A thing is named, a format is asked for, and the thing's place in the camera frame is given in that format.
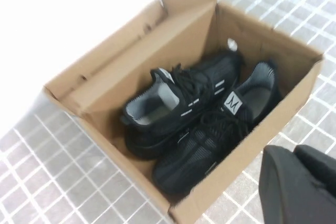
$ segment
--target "shoe tongue logo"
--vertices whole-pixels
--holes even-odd
[[[227,99],[224,102],[224,106],[230,110],[230,112],[235,115],[237,111],[239,110],[240,106],[243,104],[241,99],[237,96],[237,94],[232,91],[230,95],[227,97]]]
[[[171,74],[167,71],[167,70],[165,70],[165,69],[163,69],[163,68],[159,68],[159,70],[168,78],[168,79],[170,79],[174,84],[175,84],[175,82],[174,82],[174,80],[173,80],[173,78],[172,78],[172,76],[171,76]]]

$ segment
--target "black shoelace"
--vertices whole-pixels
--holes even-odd
[[[196,74],[201,73],[205,78],[204,80],[198,80]],[[181,64],[178,64],[172,70],[172,77],[175,84],[180,88],[183,96],[191,103],[195,98],[199,98],[199,102],[207,103],[213,96],[213,85],[211,78],[201,70],[197,69],[181,69]],[[197,87],[198,83],[203,83],[201,89]]]
[[[223,154],[231,152],[241,140],[243,140],[249,133],[249,124],[239,118],[234,117],[230,112],[221,111],[218,107],[205,112],[200,121],[200,127],[196,127],[192,134],[198,129],[205,132],[202,139],[197,140],[199,145],[205,149],[215,153],[222,158]],[[216,148],[206,143],[208,137],[217,143]]]

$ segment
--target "shoe box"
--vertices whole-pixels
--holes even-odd
[[[244,56],[242,79],[261,60],[277,64],[284,99],[188,196],[164,195],[151,181],[155,161],[136,158],[125,146],[122,107],[149,85],[151,69],[190,66],[232,45]],[[45,93],[78,117],[81,127],[163,212],[177,223],[194,223],[306,103],[321,65],[322,53],[225,2],[155,0],[47,83]]]

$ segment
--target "tiled floor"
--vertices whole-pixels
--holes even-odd
[[[271,143],[305,143],[336,158],[336,0],[227,0],[246,13],[325,51],[306,106]],[[165,224],[125,174],[52,104],[0,141],[0,223]],[[260,223],[261,154],[198,224]]]

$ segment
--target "sneaker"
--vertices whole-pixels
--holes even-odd
[[[188,194],[280,100],[274,64],[260,62],[244,83],[201,116],[175,150],[158,160],[154,183],[167,194]]]
[[[184,135],[224,91],[239,79],[242,57],[223,51],[190,69],[151,70],[152,85],[124,107],[125,143],[134,155],[152,159],[173,148],[173,136]]]

